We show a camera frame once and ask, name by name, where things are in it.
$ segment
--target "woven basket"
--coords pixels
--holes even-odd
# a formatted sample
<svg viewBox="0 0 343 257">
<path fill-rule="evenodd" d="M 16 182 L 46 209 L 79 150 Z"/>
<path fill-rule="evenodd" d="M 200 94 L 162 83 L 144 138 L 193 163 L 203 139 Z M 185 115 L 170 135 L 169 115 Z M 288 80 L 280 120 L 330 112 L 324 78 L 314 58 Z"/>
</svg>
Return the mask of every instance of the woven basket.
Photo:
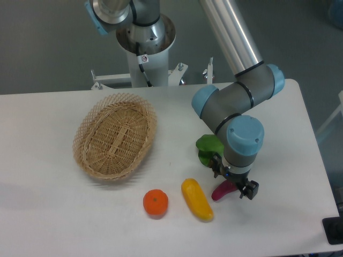
<svg viewBox="0 0 343 257">
<path fill-rule="evenodd" d="M 117 180 L 142 161 L 156 132 L 149 102 L 133 94 L 115 94 L 97 103 L 83 120 L 74 142 L 74 159 L 89 175 Z"/>
</svg>

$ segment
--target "metal bracket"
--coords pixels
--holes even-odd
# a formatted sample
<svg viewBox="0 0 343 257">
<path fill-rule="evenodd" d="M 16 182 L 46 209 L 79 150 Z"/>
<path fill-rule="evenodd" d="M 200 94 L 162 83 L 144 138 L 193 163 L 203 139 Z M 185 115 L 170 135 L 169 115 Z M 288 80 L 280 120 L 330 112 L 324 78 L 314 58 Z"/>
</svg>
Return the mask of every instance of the metal bracket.
<svg viewBox="0 0 343 257">
<path fill-rule="evenodd" d="M 184 63 L 179 63 L 175 70 L 169 70 L 168 74 L 168 85 L 169 86 L 178 86 L 185 85 L 182 76 L 188 69 L 188 65 Z M 91 70 L 92 79 L 94 85 L 91 89 L 103 89 L 105 85 L 103 84 L 122 84 L 131 82 L 131 77 L 129 73 L 126 74 L 116 74 L 116 75 L 103 75 L 96 76 L 94 70 Z"/>
<path fill-rule="evenodd" d="M 207 69 L 203 71 L 203 78 L 206 80 L 208 85 L 213 83 L 214 74 L 213 74 L 213 57 L 210 58 Z"/>
</svg>

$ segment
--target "black ring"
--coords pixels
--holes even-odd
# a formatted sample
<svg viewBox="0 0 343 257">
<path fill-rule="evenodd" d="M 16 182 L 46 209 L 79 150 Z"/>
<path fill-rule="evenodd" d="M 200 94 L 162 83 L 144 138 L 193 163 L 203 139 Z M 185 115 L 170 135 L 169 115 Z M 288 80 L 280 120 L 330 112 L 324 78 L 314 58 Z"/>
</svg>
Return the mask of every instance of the black ring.
<svg viewBox="0 0 343 257">
<path fill-rule="evenodd" d="M 214 134 L 217 135 L 218 132 L 219 132 L 219 130 L 221 129 L 221 127 L 223 127 L 223 125 L 224 125 L 225 123 L 227 123 L 227 122 L 228 122 L 229 120 L 231 120 L 232 118 L 235 118 L 235 117 L 240 116 L 240 115 L 241 115 L 241 114 L 239 114 L 239 113 L 235 113 L 235 114 L 232 114 L 232 115 L 226 117 L 225 119 L 223 119 L 222 122 L 221 122 L 221 123 L 218 125 L 218 127 L 215 129 Z"/>
<path fill-rule="evenodd" d="M 274 81 L 274 87 L 273 87 L 273 92 L 272 92 L 272 95 L 268 98 L 268 99 L 270 99 L 270 98 L 272 98 L 273 97 L 273 95 L 274 95 L 274 91 L 275 91 L 275 77 L 274 77 L 274 74 L 273 74 L 273 81 Z"/>
<path fill-rule="evenodd" d="M 246 91 L 246 93 L 248 94 L 249 99 L 250 99 L 250 108 L 252 108 L 253 107 L 253 97 L 252 97 L 252 94 L 250 92 L 250 89 L 245 84 L 243 84 L 239 81 L 236 81 L 235 83 L 237 83 L 238 85 L 240 85 L 241 87 L 244 88 L 244 90 Z"/>
<path fill-rule="evenodd" d="M 138 22 L 134 21 L 133 24 L 135 24 L 136 26 L 139 26 L 139 27 L 149 27 L 149 26 L 154 25 L 156 22 L 158 22 L 159 19 L 160 19 L 160 16 L 156 20 L 149 22 L 149 23 L 138 23 Z"/>
<path fill-rule="evenodd" d="M 133 0 L 130 1 L 130 7 L 132 10 L 133 21 L 135 21 L 137 19 L 137 11 L 136 11 L 135 4 L 133 3 Z"/>
<path fill-rule="evenodd" d="M 262 65 L 262 64 L 264 64 L 264 61 L 260 61 L 259 63 L 253 65 L 252 67 L 247 68 L 246 70 L 237 73 L 237 74 L 235 75 L 235 77 L 237 78 L 237 77 L 239 77 L 239 76 L 241 76 L 241 75 L 243 75 L 243 74 L 245 74 L 245 73 L 247 73 L 247 72 L 249 72 L 249 71 L 251 71 L 251 70 L 257 68 L 257 67 L 259 67 L 259 66 Z"/>
</svg>

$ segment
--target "table surface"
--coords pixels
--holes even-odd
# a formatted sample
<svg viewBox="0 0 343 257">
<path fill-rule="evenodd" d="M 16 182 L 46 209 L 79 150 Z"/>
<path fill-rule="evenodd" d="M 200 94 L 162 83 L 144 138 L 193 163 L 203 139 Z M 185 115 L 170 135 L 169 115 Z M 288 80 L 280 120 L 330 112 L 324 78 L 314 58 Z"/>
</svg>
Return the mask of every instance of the table surface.
<svg viewBox="0 0 343 257">
<path fill-rule="evenodd" d="M 296 81 L 286 80 L 281 93 L 247 112 L 265 129 L 249 176 L 260 184 L 252 201 L 239 192 L 211 199 L 223 178 L 214 179 L 197 157 L 196 140 L 211 133 L 190 105 L 201 86 L 1 95 L 0 255 L 239 257 L 341 250 L 328 244 L 322 226 L 338 212 Z M 88 111 L 119 92 L 149 100 L 158 129 L 134 174 L 104 183 L 77 166 L 72 142 Z M 212 222 L 188 209 L 181 193 L 186 178 L 201 185 Z M 154 188 L 169 197 L 160 220 L 143 209 L 144 194 Z"/>
</svg>

